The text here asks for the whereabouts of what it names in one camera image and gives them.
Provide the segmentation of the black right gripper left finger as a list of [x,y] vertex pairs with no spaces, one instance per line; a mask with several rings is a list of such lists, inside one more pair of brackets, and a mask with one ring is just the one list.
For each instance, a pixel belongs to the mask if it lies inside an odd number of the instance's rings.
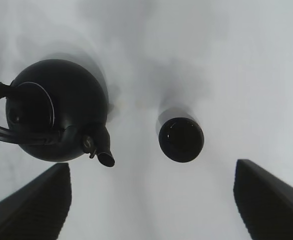
[[0,240],[56,240],[71,202],[69,165],[57,163],[0,201]]

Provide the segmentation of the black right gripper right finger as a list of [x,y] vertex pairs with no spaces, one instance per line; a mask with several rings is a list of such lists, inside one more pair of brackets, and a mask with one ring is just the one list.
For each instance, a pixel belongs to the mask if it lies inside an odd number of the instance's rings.
[[248,159],[236,162],[233,196],[253,240],[293,240],[293,187]]

